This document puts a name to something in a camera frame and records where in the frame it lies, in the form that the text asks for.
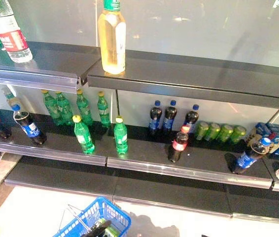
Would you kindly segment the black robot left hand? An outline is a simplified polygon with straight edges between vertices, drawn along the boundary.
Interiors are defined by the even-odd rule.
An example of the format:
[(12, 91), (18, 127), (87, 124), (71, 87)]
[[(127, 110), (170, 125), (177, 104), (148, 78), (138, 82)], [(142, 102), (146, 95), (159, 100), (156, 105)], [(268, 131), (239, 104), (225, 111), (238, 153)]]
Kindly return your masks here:
[(81, 237), (102, 237), (107, 229), (111, 225), (111, 221), (107, 220), (100, 224), (94, 224), (90, 231), (86, 234), (83, 234)]

